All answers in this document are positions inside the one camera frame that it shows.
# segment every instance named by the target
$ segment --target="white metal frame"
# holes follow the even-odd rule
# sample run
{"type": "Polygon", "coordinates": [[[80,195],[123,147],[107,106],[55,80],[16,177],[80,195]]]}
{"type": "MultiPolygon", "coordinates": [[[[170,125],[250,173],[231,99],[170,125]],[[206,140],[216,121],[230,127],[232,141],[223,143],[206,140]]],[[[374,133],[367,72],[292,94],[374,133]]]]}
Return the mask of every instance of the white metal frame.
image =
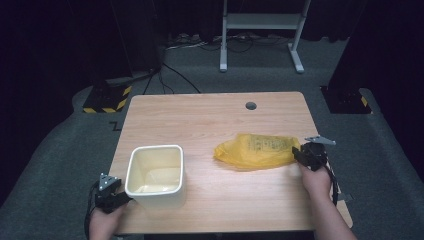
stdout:
{"type": "Polygon", "coordinates": [[[222,43],[219,70],[226,72],[227,64],[227,30],[228,29],[289,29],[296,30],[293,43],[288,44],[290,55],[298,73],[303,73],[302,62],[297,53],[300,35],[306,21],[311,0],[305,0],[302,13],[299,14],[246,14],[227,13],[227,0],[224,0],[222,17],[222,43]]]}

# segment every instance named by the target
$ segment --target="cable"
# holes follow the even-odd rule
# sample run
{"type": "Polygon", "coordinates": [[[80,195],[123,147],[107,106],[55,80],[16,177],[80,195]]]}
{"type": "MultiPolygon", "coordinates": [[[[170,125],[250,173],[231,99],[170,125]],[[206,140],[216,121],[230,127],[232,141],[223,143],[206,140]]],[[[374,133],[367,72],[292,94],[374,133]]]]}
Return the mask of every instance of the cable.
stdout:
{"type": "Polygon", "coordinates": [[[337,183],[337,178],[334,175],[331,166],[328,167],[327,165],[325,165],[324,167],[327,170],[328,175],[330,176],[331,183],[333,184],[333,204],[334,206],[337,206],[337,201],[339,200],[339,184],[337,183]]]}
{"type": "Polygon", "coordinates": [[[163,94],[166,94],[166,92],[165,92],[165,87],[166,87],[166,88],[168,88],[169,90],[171,90],[172,94],[174,94],[174,90],[173,90],[172,88],[170,88],[168,85],[166,85],[166,84],[163,82],[163,79],[162,79],[162,73],[161,73],[161,72],[159,72],[159,81],[160,81],[160,83],[162,84],[163,94]]]}
{"type": "Polygon", "coordinates": [[[123,86],[123,85],[130,85],[130,84],[132,84],[132,83],[134,83],[134,82],[136,82],[136,81],[141,81],[141,80],[147,79],[147,78],[149,78],[149,77],[153,77],[153,76],[154,76],[156,73],[158,73],[159,71],[160,71],[160,68],[158,68],[158,69],[153,69],[153,70],[151,71],[151,73],[149,73],[149,74],[147,74],[147,75],[144,75],[144,76],[141,76],[141,77],[136,77],[136,78],[130,79],[130,80],[125,81],[125,82],[120,82],[120,83],[108,83],[108,85],[109,85],[110,87],[118,87],[118,86],[123,86]]]}
{"type": "Polygon", "coordinates": [[[201,93],[200,90],[194,86],[194,84],[192,82],[190,82],[190,80],[188,80],[186,77],[184,77],[181,73],[179,73],[177,70],[171,68],[170,66],[166,65],[165,63],[162,63],[165,67],[167,67],[169,70],[175,72],[176,74],[180,75],[180,77],[182,77],[184,80],[186,80],[194,89],[196,89],[196,91],[198,93],[201,93]]]}
{"type": "Polygon", "coordinates": [[[93,203],[93,192],[94,192],[94,189],[96,189],[97,187],[99,187],[99,181],[96,181],[91,186],[90,192],[88,194],[87,211],[85,213],[85,218],[84,218],[84,232],[85,232],[85,237],[87,238],[87,240],[90,239],[90,220],[91,220],[91,213],[94,210],[94,207],[93,208],[91,207],[93,203]]]}
{"type": "Polygon", "coordinates": [[[146,94],[146,92],[147,92],[147,88],[149,87],[150,82],[152,81],[153,76],[154,76],[154,75],[152,75],[152,76],[149,78],[149,81],[147,82],[147,85],[146,85],[146,87],[144,88],[144,91],[143,91],[142,95],[145,95],[145,94],[146,94]]]}

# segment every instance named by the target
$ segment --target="white container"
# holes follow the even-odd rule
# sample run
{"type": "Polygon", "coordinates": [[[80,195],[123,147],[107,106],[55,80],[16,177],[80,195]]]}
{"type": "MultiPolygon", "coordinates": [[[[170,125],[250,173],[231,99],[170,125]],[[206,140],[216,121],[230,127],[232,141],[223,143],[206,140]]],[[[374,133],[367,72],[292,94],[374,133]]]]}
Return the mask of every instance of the white container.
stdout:
{"type": "Polygon", "coordinates": [[[134,149],[125,192],[144,208],[178,208],[185,202],[183,149],[178,145],[134,149]]]}

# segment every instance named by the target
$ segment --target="yellow plastic bag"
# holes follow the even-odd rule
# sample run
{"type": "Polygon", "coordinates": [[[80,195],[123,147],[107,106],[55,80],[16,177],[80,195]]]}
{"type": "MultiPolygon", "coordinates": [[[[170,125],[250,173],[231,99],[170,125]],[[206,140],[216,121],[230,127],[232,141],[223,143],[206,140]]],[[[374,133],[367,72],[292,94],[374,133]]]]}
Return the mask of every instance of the yellow plastic bag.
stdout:
{"type": "Polygon", "coordinates": [[[274,168],[295,161],[292,147],[300,149],[295,137],[238,134],[219,144],[214,158],[242,169],[274,168]]]}

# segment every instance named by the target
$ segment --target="hole in table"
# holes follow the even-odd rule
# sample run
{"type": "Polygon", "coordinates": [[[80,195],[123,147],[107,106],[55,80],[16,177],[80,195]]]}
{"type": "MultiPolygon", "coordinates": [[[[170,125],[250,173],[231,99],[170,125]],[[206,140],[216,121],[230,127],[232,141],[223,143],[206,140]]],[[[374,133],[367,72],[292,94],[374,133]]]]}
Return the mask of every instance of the hole in table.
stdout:
{"type": "Polygon", "coordinates": [[[254,102],[247,102],[246,103],[246,108],[249,109],[249,110],[255,110],[256,107],[257,107],[256,103],[254,103],[254,102]]]}

